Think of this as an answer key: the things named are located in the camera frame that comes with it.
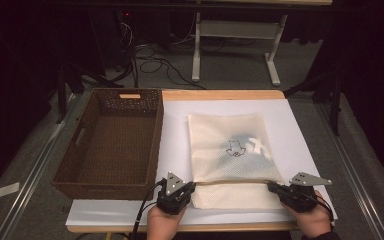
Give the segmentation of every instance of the hand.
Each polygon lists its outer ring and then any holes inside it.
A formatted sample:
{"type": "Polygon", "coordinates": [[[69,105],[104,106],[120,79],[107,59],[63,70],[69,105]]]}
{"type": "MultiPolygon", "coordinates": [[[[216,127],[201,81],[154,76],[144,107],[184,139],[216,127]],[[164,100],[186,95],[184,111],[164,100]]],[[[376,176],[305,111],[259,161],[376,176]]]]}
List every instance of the hand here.
{"type": "Polygon", "coordinates": [[[186,207],[178,215],[169,215],[153,206],[148,211],[147,240],[171,240],[177,233],[186,207]]]}
{"type": "MultiPolygon", "coordinates": [[[[315,192],[319,198],[322,198],[319,191],[315,192]]],[[[298,227],[307,238],[316,238],[332,230],[329,212],[319,204],[312,211],[305,213],[297,213],[285,204],[282,203],[282,205],[297,219],[298,227]]]]}

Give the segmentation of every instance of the black hand-mounted device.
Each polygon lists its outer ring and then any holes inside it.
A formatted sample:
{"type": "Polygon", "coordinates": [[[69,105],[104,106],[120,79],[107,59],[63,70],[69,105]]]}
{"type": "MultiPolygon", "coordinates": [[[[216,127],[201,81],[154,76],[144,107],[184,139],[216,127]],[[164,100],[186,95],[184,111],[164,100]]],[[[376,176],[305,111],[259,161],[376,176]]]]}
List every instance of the black hand-mounted device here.
{"type": "Polygon", "coordinates": [[[177,215],[190,202],[195,183],[186,183],[172,172],[158,192],[157,207],[170,215],[177,215]]]}
{"type": "Polygon", "coordinates": [[[285,186],[270,181],[267,186],[270,192],[279,196],[282,203],[296,212],[309,212],[320,204],[329,211],[331,221],[333,221],[330,206],[323,199],[321,199],[322,201],[319,200],[313,187],[316,185],[332,185],[332,181],[300,172],[289,182],[291,185],[285,186]]]}

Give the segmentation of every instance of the person's left hand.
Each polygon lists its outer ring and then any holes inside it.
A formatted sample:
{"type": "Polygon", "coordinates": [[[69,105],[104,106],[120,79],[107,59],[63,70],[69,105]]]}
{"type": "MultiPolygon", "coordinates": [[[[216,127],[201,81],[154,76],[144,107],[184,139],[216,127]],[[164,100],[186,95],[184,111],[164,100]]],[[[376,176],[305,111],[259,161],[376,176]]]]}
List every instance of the person's left hand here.
{"type": "Polygon", "coordinates": [[[169,215],[153,206],[148,211],[147,240],[171,240],[177,233],[186,207],[178,215],[169,215]]]}

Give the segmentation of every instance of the basket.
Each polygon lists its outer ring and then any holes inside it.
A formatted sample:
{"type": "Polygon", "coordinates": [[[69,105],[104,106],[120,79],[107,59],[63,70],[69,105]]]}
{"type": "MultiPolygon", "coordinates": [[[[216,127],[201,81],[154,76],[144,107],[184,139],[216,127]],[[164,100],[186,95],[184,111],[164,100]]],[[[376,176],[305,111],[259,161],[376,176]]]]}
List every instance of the basket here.
{"type": "Polygon", "coordinates": [[[92,90],[52,184],[71,199],[143,200],[155,184],[163,114],[161,90],[92,90]]]}

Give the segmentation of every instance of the drawstring bag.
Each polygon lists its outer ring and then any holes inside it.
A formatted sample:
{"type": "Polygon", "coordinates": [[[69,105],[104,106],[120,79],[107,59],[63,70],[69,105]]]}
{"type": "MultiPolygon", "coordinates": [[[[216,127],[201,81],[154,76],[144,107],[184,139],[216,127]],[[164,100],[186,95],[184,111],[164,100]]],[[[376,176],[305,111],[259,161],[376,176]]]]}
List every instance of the drawstring bag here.
{"type": "Polygon", "coordinates": [[[267,181],[283,179],[261,115],[189,115],[192,202],[202,209],[279,209],[267,181]]]}

